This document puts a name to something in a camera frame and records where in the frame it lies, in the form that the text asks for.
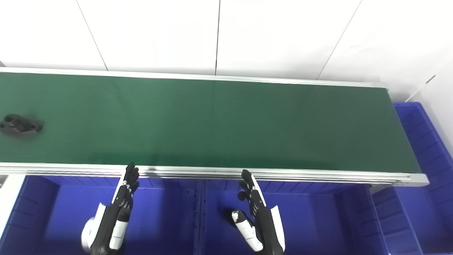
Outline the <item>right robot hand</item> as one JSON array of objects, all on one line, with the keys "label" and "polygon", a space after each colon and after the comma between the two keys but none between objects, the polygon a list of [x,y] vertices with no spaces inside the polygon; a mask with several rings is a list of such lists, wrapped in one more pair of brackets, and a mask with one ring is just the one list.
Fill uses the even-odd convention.
[{"label": "right robot hand", "polygon": [[283,255],[285,252],[285,234],[278,206],[267,206],[262,190],[254,175],[247,169],[241,173],[242,188],[237,197],[249,203],[252,221],[243,210],[225,208],[224,218],[238,229],[249,247],[258,255]]}]

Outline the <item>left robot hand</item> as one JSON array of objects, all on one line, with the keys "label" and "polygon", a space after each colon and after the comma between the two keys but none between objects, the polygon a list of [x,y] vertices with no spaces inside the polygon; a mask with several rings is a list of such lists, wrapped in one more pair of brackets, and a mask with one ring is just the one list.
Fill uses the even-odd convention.
[{"label": "left robot hand", "polygon": [[99,203],[81,234],[81,245],[90,255],[117,255],[123,245],[131,219],[134,193],[139,187],[139,169],[131,162],[126,166],[108,205]]}]

